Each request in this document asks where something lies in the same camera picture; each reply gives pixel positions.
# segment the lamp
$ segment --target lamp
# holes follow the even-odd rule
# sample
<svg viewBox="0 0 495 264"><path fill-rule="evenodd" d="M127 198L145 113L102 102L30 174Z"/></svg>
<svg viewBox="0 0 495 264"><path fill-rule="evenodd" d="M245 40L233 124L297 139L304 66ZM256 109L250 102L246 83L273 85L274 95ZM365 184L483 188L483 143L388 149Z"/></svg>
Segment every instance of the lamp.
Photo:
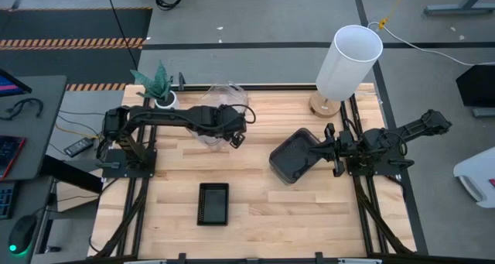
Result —
<svg viewBox="0 0 495 264"><path fill-rule="evenodd" d="M321 118L335 115L340 102L356 91L383 48L380 37L366 27L340 28L316 78L318 91L309 99L311 111Z"/></svg>

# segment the computer mouse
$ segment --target computer mouse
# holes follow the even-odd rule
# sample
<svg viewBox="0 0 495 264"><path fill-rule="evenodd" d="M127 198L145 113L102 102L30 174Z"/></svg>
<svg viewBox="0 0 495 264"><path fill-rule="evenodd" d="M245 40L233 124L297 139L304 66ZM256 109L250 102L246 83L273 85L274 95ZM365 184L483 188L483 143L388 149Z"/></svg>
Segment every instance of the computer mouse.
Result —
<svg viewBox="0 0 495 264"><path fill-rule="evenodd" d="M34 214L26 215L20 218L10 231L9 251L13 254L24 252L31 243L32 234L38 222Z"/></svg>

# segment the wooden lamp base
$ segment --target wooden lamp base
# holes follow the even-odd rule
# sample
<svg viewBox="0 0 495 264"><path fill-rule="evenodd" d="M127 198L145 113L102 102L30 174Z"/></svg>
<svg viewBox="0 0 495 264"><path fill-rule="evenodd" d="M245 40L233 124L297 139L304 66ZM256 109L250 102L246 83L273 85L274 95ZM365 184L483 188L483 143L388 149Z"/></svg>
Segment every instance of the wooden lamp base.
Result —
<svg viewBox="0 0 495 264"><path fill-rule="evenodd" d="M340 101L331 101L316 91L309 98L309 108L314 115L320 118L330 118L339 112Z"/></svg>

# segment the keyboard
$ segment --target keyboard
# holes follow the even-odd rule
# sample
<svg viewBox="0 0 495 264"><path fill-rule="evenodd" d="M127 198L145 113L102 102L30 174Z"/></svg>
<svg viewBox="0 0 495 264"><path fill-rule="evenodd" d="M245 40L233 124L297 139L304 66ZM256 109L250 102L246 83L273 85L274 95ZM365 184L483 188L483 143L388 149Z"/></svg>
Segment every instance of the keyboard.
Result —
<svg viewBox="0 0 495 264"><path fill-rule="evenodd" d="M17 197L17 182L0 182L0 220L10 219Z"/></svg>

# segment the wooden table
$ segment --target wooden table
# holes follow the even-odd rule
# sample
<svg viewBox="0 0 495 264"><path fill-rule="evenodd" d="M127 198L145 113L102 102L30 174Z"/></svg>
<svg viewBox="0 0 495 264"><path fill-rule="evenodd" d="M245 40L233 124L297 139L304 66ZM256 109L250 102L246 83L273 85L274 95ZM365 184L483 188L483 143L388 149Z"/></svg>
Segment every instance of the wooden table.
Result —
<svg viewBox="0 0 495 264"><path fill-rule="evenodd" d="M142 105L135 94L139 91L142 86L127 86L122 104ZM340 115L322 119L310 112L311 93L250 91L249 105L258 120L248 125L239 149L228 146L212 153L183 128L159 127L157 170L149 184L139 258L177 259L181 252L188 259L313 258L315 252L325 257L365 256L356 195L347 173L335 178L333 164L321 160L297 183L286 186L270 170L270 152L297 129L305 127L321 140L327 122L337 131L343 129ZM203 94L178 93L181 108L196 105ZM361 84L356 98L364 130L383 127L374 86ZM208 182L230 184L227 227L196 226L199 184ZM127 185L128 179L120 179L101 197L92 237L98 249L121 221ZM383 177L375 177L375 185L384 220L415 249L401 188ZM370 228L377 248L375 227ZM133 225L130 229L126 253Z"/></svg>

